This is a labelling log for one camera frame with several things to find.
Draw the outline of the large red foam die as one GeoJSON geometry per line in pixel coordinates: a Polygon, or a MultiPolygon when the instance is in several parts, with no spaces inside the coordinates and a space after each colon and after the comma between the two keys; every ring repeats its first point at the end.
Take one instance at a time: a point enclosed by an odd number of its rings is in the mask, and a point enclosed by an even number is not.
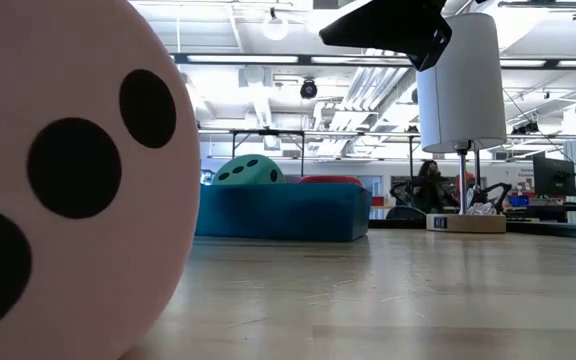
{"type": "Polygon", "coordinates": [[[353,176],[342,176],[342,175],[312,175],[312,176],[304,176],[299,180],[300,184],[334,184],[334,183],[341,183],[341,184],[354,184],[359,187],[362,187],[362,182],[353,176]]]}

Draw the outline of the large green foam die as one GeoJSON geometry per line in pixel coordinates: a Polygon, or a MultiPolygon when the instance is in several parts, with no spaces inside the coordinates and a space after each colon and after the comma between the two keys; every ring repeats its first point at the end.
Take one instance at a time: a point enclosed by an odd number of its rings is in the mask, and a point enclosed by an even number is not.
{"type": "Polygon", "coordinates": [[[224,164],[214,176],[213,185],[285,184],[285,176],[269,157],[248,154],[235,157],[224,164]]]}

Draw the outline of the large pink foam die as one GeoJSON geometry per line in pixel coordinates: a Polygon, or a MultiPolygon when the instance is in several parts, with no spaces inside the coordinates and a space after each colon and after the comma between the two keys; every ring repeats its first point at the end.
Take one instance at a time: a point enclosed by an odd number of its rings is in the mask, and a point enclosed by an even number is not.
{"type": "Polygon", "coordinates": [[[0,0],[0,360],[118,360],[198,201],[192,104],[128,0],[0,0]]]}

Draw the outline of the white shade table lamp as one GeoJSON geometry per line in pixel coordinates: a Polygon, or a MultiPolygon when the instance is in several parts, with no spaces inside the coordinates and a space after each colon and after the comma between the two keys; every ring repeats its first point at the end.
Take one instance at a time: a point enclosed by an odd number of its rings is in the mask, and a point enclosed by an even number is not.
{"type": "Polygon", "coordinates": [[[417,74],[420,138],[426,153],[466,155],[507,141],[500,49],[495,20],[485,13],[449,17],[452,37],[436,64],[417,74]]]}

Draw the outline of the person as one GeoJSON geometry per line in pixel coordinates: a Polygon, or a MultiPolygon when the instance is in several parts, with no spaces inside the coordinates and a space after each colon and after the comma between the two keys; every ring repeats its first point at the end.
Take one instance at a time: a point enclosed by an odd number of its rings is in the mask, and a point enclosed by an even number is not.
{"type": "Polygon", "coordinates": [[[413,203],[424,213],[443,213],[444,205],[459,205],[457,200],[447,192],[441,182],[441,172],[434,160],[426,160],[421,165],[413,181],[413,203]]]}

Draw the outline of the black computer monitor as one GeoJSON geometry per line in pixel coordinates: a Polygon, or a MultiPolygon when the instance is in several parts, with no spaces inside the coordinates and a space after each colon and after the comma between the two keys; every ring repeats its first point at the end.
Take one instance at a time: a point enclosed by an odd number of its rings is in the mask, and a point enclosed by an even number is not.
{"type": "Polygon", "coordinates": [[[570,161],[534,157],[534,188],[539,196],[574,196],[575,169],[570,161]]]}

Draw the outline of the blue plastic bin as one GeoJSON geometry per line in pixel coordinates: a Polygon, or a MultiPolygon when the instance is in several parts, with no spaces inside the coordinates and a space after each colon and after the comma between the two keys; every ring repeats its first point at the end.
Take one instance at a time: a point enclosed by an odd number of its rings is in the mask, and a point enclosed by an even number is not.
{"type": "Polygon", "coordinates": [[[371,193],[350,183],[203,186],[195,234],[350,242],[367,234],[370,206],[371,193]]]}

